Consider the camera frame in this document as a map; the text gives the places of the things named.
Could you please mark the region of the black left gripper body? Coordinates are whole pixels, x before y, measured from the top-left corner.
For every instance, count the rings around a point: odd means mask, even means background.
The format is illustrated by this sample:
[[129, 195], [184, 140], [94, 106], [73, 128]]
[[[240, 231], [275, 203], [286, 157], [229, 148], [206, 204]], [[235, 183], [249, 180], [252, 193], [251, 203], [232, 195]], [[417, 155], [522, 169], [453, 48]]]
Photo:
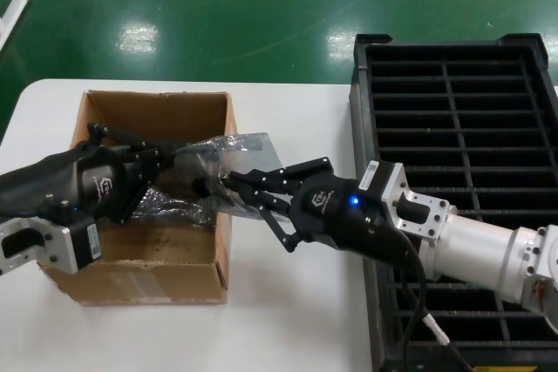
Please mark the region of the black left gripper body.
[[117, 220], [126, 169], [116, 152], [81, 144], [1, 176], [1, 214], [53, 220], [72, 212]]

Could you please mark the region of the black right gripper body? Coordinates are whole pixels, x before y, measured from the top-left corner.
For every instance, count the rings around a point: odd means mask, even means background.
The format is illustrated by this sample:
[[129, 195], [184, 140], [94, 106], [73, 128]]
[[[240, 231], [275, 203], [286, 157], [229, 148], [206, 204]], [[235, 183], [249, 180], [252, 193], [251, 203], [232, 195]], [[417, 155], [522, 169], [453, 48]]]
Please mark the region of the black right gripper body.
[[321, 173], [303, 181], [290, 202], [289, 218], [306, 242], [392, 267], [415, 267], [416, 248], [388, 220], [381, 195], [376, 181], [363, 190], [357, 179]]

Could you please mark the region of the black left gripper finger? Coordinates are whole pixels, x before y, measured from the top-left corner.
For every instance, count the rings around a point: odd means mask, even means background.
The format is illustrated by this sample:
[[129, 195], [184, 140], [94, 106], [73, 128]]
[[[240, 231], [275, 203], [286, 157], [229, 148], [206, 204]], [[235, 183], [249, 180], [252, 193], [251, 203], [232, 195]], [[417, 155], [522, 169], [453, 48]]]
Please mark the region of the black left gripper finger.
[[163, 154], [125, 154], [126, 192], [116, 221], [124, 225], [143, 200], [147, 190], [162, 172], [174, 165], [174, 156]]
[[124, 151], [124, 159], [173, 159], [179, 150], [178, 146], [172, 145], [168, 141], [154, 142], [141, 139], [101, 123], [89, 122], [87, 130], [88, 141], [94, 145], [101, 145], [104, 139], [111, 139], [127, 146], [127, 151]]

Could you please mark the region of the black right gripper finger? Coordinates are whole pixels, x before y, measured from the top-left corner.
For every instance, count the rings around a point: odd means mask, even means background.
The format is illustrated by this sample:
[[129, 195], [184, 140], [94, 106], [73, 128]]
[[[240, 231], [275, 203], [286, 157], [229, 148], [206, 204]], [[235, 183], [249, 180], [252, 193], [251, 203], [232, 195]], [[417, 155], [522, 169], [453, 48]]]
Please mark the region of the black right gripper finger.
[[298, 232], [286, 233], [275, 217], [278, 214], [290, 220], [290, 204], [271, 193], [259, 191], [253, 187], [241, 187], [237, 193], [247, 206], [253, 207], [261, 215], [284, 249], [288, 253], [293, 253], [302, 241], [301, 236]]
[[267, 172], [258, 169], [246, 173], [231, 171], [228, 174], [228, 189], [237, 193], [247, 205], [273, 204], [276, 194], [294, 196], [305, 180], [323, 172], [333, 173], [328, 158]]

